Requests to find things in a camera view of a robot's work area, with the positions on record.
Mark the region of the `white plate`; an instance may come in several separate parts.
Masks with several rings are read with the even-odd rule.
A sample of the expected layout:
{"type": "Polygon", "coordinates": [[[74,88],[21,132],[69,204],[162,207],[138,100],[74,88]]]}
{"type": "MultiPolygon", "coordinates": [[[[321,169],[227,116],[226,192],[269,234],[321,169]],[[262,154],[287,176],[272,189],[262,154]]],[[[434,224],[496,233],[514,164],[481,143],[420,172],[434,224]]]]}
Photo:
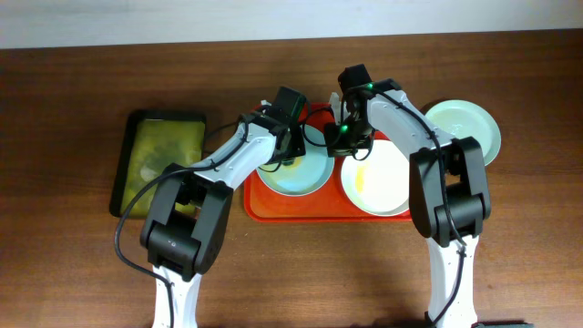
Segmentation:
{"type": "Polygon", "coordinates": [[[358,209],[380,217],[409,210],[409,161],[389,140],[376,140],[365,160],[347,157],[340,173],[345,195],[358,209]]]}

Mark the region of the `light blue plate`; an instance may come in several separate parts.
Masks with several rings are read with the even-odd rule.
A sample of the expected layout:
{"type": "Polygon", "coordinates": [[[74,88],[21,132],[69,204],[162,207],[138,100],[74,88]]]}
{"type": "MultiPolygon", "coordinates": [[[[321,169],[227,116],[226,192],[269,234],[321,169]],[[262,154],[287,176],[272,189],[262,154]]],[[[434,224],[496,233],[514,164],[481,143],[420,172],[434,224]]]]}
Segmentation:
{"type": "Polygon", "coordinates": [[[475,138],[489,165],[501,149],[502,136],[493,117],[482,107],[461,99],[446,100],[432,106],[425,116],[456,138],[475,138]]]}
{"type": "Polygon", "coordinates": [[[271,190],[291,197],[305,196],[321,188],[331,177],[334,159],[327,149],[316,147],[305,140],[305,154],[289,165],[268,164],[256,169],[261,181],[271,190]]]}

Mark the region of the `light blue plate top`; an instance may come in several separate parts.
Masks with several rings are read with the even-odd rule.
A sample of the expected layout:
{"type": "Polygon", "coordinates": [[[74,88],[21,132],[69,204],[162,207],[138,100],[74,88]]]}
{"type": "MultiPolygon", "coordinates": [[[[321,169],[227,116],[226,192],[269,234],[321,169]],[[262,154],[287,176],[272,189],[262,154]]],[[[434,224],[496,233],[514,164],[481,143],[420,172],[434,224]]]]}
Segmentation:
{"type": "Polygon", "coordinates": [[[493,117],[482,107],[461,99],[446,100],[432,106],[425,116],[456,138],[475,138],[489,165],[501,149],[502,136],[493,117]]]}

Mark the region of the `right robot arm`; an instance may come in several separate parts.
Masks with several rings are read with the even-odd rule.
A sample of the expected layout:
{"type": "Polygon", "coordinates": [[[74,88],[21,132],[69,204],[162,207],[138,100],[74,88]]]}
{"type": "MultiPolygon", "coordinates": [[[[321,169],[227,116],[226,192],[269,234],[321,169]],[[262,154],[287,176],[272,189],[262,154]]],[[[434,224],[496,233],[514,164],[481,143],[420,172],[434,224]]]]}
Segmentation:
{"type": "Polygon", "coordinates": [[[473,260],[491,213],[482,149],[430,122],[391,78],[374,81],[363,64],[338,76],[335,122],[324,127],[329,156],[348,157],[381,132],[409,162],[409,211],[430,258],[429,327],[476,327],[473,260]]]}

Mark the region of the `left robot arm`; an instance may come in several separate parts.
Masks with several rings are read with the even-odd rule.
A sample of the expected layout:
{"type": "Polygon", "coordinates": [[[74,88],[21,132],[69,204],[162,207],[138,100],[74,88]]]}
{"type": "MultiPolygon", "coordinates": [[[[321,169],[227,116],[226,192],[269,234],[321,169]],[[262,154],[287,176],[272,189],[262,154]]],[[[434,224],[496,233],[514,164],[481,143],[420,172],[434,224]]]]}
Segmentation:
{"type": "Polygon", "coordinates": [[[235,189],[256,169],[304,155],[305,95],[287,87],[237,121],[234,135],[200,162],[167,166],[147,184],[154,195],[139,242],[157,280],[154,326],[196,326],[201,277],[224,241],[235,189]]]}

